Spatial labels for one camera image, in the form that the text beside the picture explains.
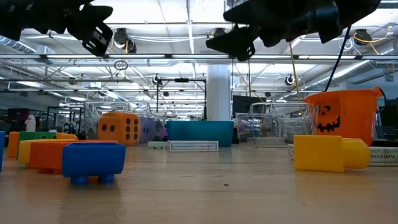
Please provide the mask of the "orange-red toy brick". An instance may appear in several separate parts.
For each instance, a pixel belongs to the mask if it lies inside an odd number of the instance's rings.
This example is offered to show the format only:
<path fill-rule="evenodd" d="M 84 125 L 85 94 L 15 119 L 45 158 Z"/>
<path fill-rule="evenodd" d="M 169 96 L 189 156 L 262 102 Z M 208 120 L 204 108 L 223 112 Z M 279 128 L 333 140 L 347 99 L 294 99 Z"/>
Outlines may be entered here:
<path fill-rule="evenodd" d="M 73 141 L 73 142 L 33 142 L 30 149 L 30 160 L 29 164 L 37 169 L 39 172 L 62 174 L 62 155 L 63 148 L 71 143 L 83 143 L 83 142 L 116 142 L 116 141 Z M 91 176 L 88 178 L 88 182 L 97 176 Z"/>

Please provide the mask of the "white bottle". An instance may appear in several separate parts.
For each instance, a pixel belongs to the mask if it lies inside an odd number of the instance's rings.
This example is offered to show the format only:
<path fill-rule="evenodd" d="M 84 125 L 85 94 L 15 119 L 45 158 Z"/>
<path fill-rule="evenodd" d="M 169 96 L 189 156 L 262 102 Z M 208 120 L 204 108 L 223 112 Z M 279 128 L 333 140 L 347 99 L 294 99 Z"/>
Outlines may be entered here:
<path fill-rule="evenodd" d="M 36 129 L 36 119 L 35 116 L 30 114 L 25 120 L 26 132 L 35 132 Z"/>

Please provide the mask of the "small green cube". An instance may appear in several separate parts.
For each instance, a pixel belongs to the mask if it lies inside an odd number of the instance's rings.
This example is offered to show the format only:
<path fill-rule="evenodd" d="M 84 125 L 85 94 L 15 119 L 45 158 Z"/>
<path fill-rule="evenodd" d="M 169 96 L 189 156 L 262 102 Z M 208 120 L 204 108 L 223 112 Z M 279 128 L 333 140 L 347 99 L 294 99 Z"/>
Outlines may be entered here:
<path fill-rule="evenodd" d="M 51 132 L 27 132 L 23 131 L 19 133 L 19 140 L 35 140 L 35 139 L 56 139 L 57 134 Z"/>

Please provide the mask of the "dark background monitor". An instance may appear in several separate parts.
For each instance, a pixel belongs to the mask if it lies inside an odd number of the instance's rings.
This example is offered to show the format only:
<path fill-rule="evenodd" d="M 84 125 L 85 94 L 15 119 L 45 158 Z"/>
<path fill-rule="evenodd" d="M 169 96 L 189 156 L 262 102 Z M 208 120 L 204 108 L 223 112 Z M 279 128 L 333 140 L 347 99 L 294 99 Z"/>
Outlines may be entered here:
<path fill-rule="evenodd" d="M 30 109 L 28 108 L 8 108 L 7 118 L 13 121 L 25 121 L 29 118 Z"/>

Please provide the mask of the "dark blue small brick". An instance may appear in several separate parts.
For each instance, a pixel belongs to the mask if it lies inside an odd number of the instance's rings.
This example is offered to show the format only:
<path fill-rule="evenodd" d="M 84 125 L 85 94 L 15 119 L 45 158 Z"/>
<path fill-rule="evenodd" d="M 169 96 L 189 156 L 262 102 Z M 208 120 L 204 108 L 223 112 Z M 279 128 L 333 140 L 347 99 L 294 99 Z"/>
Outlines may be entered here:
<path fill-rule="evenodd" d="M 91 176 L 110 183 L 123 171 L 125 158 L 126 146 L 116 142 L 71 143 L 63 148 L 62 175 L 72 184 L 86 184 Z"/>

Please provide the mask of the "plastic coated card box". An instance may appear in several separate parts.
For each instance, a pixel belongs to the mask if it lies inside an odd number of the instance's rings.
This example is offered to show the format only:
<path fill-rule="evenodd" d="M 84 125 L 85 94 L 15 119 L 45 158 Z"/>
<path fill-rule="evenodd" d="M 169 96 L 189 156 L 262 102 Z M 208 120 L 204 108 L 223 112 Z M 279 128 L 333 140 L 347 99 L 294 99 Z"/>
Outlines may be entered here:
<path fill-rule="evenodd" d="M 368 166 L 398 166 L 398 147 L 369 147 L 362 142 L 347 142 L 325 149 L 289 144 L 288 152 L 297 170 L 344 172 Z"/>

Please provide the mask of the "white picture card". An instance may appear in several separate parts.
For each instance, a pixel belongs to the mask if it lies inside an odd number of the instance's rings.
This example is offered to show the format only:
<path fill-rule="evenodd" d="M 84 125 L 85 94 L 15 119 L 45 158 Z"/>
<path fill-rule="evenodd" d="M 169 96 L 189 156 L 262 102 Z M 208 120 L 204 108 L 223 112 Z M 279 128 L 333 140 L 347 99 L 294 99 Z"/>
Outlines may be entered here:
<path fill-rule="evenodd" d="M 218 141 L 169 141 L 169 152 L 218 152 Z"/>

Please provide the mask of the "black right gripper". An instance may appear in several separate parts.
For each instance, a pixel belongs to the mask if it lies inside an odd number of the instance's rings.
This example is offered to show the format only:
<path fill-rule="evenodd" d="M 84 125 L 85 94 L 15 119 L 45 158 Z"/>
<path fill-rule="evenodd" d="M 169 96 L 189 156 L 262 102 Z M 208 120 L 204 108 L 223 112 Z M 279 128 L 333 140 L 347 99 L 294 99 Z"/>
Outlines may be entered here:
<path fill-rule="evenodd" d="M 236 23 L 233 29 L 208 39 L 206 46 L 242 62 L 256 53 L 253 42 L 258 37 L 266 47 L 272 47 L 282 39 L 290 42 L 301 35 L 317 33 L 324 44 L 374 12 L 380 3 L 381 0 L 271 0 L 274 17 L 264 22 L 265 2 L 244 2 L 223 13 L 226 21 Z"/>

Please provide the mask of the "black table frame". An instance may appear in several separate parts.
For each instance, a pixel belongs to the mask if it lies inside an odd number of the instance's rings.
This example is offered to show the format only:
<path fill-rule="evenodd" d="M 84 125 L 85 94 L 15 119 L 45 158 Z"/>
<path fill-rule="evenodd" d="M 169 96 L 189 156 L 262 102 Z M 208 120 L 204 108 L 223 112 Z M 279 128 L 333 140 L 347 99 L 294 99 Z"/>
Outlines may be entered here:
<path fill-rule="evenodd" d="M 398 141 L 375 139 L 371 144 L 371 147 L 398 147 Z"/>

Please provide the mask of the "orange foam die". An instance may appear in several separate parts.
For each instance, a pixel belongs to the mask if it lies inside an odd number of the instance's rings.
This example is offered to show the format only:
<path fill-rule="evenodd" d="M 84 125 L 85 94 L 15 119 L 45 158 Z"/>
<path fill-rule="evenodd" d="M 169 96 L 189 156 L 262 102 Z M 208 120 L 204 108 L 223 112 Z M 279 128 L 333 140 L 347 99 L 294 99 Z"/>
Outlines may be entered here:
<path fill-rule="evenodd" d="M 134 113 L 109 112 L 98 121 L 100 140 L 113 140 L 125 146 L 137 145 L 141 136 L 140 117 Z"/>

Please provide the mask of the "white building column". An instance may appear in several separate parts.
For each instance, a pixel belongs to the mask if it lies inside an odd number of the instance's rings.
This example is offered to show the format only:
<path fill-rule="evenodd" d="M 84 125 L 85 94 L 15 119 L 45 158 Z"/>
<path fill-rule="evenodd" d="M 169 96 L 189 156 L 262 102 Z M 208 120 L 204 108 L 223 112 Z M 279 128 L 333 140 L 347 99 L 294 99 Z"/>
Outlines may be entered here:
<path fill-rule="evenodd" d="M 207 117 L 212 121 L 231 120 L 231 84 L 227 65 L 208 65 L 206 77 Z"/>

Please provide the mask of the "yellow-orange flat brick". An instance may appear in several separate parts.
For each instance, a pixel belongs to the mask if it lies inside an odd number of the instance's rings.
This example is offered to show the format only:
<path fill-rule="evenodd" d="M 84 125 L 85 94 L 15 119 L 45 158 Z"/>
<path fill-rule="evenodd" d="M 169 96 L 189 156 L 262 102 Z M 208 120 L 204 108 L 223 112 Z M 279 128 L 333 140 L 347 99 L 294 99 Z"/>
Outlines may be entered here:
<path fill-rule="evenodd" d="M 73 142 L 76 139 L 33 139 L 19 142 L 17 160 L 20 164 L 28 164 L 30 160 L 30 147 L 33 142 Z"/>

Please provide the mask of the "orange toy block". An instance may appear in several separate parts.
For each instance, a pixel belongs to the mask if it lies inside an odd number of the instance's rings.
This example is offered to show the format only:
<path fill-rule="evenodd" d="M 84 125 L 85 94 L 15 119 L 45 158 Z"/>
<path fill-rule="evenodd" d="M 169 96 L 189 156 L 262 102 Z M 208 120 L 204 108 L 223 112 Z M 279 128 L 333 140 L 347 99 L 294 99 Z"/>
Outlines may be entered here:
<path fill-rule="evenodd" d="M 9 134 L 9 141 L 8 141 L 8 149 L 7 149 L 7 157 L 8 158 L 16 158 L 18 155 L 19 149 L 19 133 L 20 132 L 10 132 Z M 56 133 L 56 139 L 76 139 L 78 137 L 74 134 L 67 134 L 67 133 Z"/>

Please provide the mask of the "purple foam die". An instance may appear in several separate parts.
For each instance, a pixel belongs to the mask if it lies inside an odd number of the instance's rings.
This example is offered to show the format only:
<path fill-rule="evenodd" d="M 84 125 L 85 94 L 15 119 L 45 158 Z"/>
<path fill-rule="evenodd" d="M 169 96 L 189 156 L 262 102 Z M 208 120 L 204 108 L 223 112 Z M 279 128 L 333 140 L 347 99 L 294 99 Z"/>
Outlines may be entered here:
<path fill-rule="evenodd" d="M 153 141 L 156 135 L 156 126 L 153 118 L 148 118 L 144 116 L 140 116 L 141 122 L 141 135 L 140 135 L 140 144 L 147 143 L 149 141 Z"/>

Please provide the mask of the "orange pumpkin bucket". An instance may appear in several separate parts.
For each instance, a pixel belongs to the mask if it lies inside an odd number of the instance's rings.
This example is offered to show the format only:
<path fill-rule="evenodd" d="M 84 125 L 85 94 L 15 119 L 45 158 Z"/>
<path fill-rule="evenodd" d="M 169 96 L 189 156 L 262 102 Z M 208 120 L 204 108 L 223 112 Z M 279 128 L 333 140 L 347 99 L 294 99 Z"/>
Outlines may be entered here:
<path fill-rule="evenodd" d="M 317 135 L 341 136 L 373 143 L 380 87 L 338 90 L 308 95 L 304 102 L 318 107 Z"/>

